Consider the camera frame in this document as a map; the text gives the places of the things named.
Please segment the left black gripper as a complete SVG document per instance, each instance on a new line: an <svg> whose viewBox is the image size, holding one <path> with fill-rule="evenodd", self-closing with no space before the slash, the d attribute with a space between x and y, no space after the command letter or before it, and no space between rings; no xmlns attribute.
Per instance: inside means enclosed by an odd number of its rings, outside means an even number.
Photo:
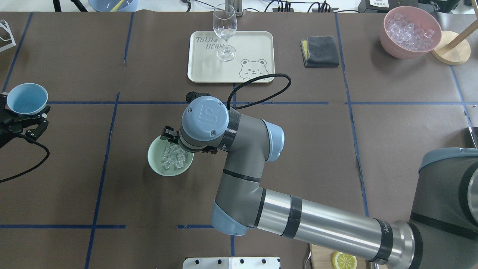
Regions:
<svg viewBox="0 0 478 269"><path fill-rule="evenodd" d="M2 148L12 139L19 137L25 131L25 136L33 141L46 131L49 121L46 120L50 106L46 106L41 112L34 115L18 115L6 108L7 95L0 97L0 147Z"/></svg>

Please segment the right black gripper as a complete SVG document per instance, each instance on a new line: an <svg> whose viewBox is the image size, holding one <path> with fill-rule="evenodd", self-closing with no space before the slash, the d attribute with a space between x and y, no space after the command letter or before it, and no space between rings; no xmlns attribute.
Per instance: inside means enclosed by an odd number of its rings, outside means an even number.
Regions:
<svg viewBox="0 0 478 269"><path fill-rule="evenodd" d="M186 94L186 102L190 104L192 101L197 99L198 97L202 96L211 96L209 93L198 93L198 92L188 92ZM181 142L180 131L175 131L174 128L170 126L165 126L163 129L163 133L161 134L161 140L166 140L169 143L179 145L183 150L190 153L202 152L202 153L211 153L217 154L218 148L213 147L211 145L205 145L201 147L193 146L193 145L186 145L186 143Z"/></svg>

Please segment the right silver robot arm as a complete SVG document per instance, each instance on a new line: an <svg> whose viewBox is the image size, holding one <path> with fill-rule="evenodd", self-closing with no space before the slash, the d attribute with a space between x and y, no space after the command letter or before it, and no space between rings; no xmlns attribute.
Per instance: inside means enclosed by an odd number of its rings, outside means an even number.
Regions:
<svg viewBox="0 0 478 269"><path fill-rule="evenodd" d="M298 267L305 242L366 259L388 251L389 268L477 264L477 150L459 149L457 106L260 105L241 124L253 116L285 129L278 161L223 174L222 158L197 155L164 191L173 223L207 230L184 239L187 256L226 253L210 225L218 205L252 228L237 254L274 253L283 268Z"/></svg>

